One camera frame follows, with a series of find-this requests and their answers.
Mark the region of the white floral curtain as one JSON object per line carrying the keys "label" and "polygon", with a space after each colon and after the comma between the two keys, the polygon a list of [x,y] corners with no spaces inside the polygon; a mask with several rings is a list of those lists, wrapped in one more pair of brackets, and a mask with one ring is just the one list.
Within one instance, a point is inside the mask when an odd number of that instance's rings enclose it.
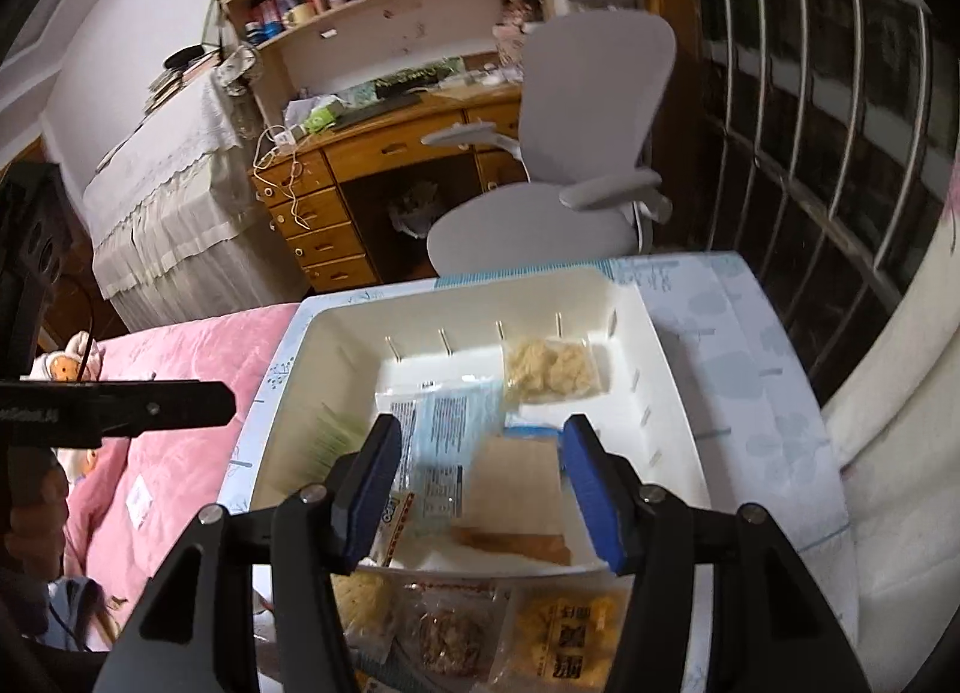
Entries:
{"label": "white floral curtain", "polygon": [[874,690],[905,690],[958,610],[957,189],[825,423],[851,514],[857,655]]}

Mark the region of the beige wafer cracker packet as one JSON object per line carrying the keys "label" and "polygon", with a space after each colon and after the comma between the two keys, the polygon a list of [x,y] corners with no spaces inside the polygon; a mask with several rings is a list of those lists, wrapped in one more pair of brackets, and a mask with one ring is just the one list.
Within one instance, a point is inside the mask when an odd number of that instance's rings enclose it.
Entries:
{"label": "beige wafer cracker packet", "polygon": [[505,434],[485,439],[467,470],[451,535],[488,553],[569,565],[555,441]]}

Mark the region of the clear bag yellow puffs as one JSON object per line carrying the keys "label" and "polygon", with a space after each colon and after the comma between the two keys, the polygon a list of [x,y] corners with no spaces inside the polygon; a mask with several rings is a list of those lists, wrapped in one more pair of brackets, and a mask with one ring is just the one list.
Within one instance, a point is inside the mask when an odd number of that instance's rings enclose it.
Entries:
{"label": "clear bag yellow puffs", "polygon": [[556,337],[508,340],[503,347],[503,384],[513,406],[583,399],[602,390],[589,342]]}

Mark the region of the patterned white teal tablecloth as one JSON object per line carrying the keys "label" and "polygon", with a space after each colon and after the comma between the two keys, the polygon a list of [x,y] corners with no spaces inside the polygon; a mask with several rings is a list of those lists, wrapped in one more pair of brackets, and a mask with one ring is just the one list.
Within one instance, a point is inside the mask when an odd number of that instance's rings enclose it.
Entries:
{"label": "patterned white teal tablecloth", "polygon": [[298,306],[252,402],[223,478],[234,512],[271,505],[296,480],[281,462],[296,434],[283,417],[316,405],[308,370],[338,313],[394,313],[381,340],[384,378],[435,379],[452,367],[490,374],[524,301],[554,331],[596,347],[607,394],[583,413],[638,475],[692,505],[757,503],[786,534],[846,634],[857,629],[857,576],[839,465],[804,368],[750,267],[734,253],[653,254],[439,277],[313,296]]}

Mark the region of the clear bag pale floss roll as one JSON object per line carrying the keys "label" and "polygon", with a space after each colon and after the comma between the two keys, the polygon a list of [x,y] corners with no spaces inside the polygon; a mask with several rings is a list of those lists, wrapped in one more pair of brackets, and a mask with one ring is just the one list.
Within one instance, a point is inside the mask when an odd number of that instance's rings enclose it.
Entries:
{"label": "clear bag pale floss roll", "polygon": [[350,576],[332,574],[331,583],[347,646],[374,662],[384,662],[398,625],[391,579],[357,571]]}

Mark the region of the blue white snack packet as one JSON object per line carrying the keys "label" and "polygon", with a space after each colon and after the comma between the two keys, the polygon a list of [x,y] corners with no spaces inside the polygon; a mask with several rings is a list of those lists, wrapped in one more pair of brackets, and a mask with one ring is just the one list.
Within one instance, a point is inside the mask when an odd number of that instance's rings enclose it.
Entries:
{"label": "blue white snack packet", "polygon": [[508,438],[550,439],[553,443],[558,443],[562,438],[562,430],[556,425],[527,418],[519,413],[506,415],[503,434]]}

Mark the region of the grey office chair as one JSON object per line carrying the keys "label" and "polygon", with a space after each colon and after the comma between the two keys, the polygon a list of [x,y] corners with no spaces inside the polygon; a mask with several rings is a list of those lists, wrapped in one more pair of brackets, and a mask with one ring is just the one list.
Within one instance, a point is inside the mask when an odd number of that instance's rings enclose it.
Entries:
{"label": "grey office chair", "polygon": [[636,256],[672,215],[661,178],[641,161],[674,71],[672,27],[640,0],[568,1],[573,12],[524,43],[516,136],[477,121],[423,139],[496,147],[526,173],[430,228],[428,259],[441,277]]}

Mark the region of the clear bag brown nut clusters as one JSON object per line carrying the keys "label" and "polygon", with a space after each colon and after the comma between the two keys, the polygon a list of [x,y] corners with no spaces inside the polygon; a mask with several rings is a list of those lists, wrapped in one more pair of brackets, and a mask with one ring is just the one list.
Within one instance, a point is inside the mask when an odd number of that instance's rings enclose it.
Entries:
{"label": "clear bag brown nut clusters", "polygon": [[400,591],[398,645],[440,682],[488,679],[509,589],[491,581],[413,581]]}

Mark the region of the plush doll on bed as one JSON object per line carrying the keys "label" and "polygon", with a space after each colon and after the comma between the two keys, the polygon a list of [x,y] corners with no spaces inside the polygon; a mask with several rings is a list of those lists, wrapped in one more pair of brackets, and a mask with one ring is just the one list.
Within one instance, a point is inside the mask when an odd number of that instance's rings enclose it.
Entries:
{"label": "plush doll on bed", "polygon": [[[64,350],[43,353],[32,362],[28,381],[57,381],[57,383],[91,383],[98,381],[103,366],[103,351],[86,331],[77,332]],[[93,449],[59,449],[57,461],[64,468],[70,485],[76,485],[93,472],[98,461],[99,445]]]}

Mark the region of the large white blue snack bag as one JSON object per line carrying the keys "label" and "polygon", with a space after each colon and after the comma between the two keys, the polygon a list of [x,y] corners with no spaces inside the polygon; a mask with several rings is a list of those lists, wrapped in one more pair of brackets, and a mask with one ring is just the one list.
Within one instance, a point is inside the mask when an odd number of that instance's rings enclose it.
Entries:
{"label": "large white blue snack bag", "polygon": [[460,516],[473,456],[485,439],[503,431],[503,402],[500,379],[473,374],[376,394],[376,409],[400,425],[402,451],[394,487],[415,493],[409,519],[413,534],[446,534]]}

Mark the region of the cloth covered piano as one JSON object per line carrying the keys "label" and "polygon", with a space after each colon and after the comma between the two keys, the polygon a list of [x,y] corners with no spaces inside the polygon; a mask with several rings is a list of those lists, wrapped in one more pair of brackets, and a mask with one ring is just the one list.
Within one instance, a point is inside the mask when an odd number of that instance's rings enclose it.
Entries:
{"label": "cloth covered piano", "polygon": [[244,103],[206,72],[145,119],[83,193],[93,274],[132,332],[301,300],[249,179]]}

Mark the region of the window metal security bars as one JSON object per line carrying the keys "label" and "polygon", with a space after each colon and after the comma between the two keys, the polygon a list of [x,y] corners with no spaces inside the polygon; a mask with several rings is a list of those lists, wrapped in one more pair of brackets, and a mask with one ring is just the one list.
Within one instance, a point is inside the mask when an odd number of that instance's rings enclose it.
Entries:
{"label": "window metal security bars", "polygon": [[958,62],[924,0],[700,0],[709,217],[820,400],[910,288],[946,205]]}

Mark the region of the yellow barcode snack bag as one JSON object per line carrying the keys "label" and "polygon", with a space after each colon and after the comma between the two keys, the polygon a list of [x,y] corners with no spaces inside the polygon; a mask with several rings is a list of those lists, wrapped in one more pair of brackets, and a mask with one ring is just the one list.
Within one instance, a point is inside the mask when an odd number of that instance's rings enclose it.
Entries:
{"label": "yellow barcode snack bag", "polygon": [[623,587],[529,587],[511,597],[491,691],[602,691],[628,607]]}

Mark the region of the pink bed quilt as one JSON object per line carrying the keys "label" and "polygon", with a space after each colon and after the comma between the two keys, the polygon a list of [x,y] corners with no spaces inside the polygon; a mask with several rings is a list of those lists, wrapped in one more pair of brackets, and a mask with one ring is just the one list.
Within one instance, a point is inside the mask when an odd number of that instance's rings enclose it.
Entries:
{"label": "pink bed quilt", "polygon": [[220,493],[254,395],[295,314],[293,303],[172,324],[101,344],[104,381],[201,379],[226,384],[236,413],[215,428],[108,439],[70,490],[65,573],[103,590],[121,625],[202,506]]}

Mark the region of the red white cookies packet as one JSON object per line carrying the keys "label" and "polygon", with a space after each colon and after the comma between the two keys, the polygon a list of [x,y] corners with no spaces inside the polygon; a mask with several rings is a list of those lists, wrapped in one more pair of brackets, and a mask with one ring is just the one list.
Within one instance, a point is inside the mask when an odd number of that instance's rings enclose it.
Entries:
{"label": "red white cookies packet", "polygon": [[387,498],[370,550],[370,560],[376,566],[381,568],[391,566],[398,542],[402,539],[409,522],[413,503],[415,503],[415,493],[409,490],[393,491]]}

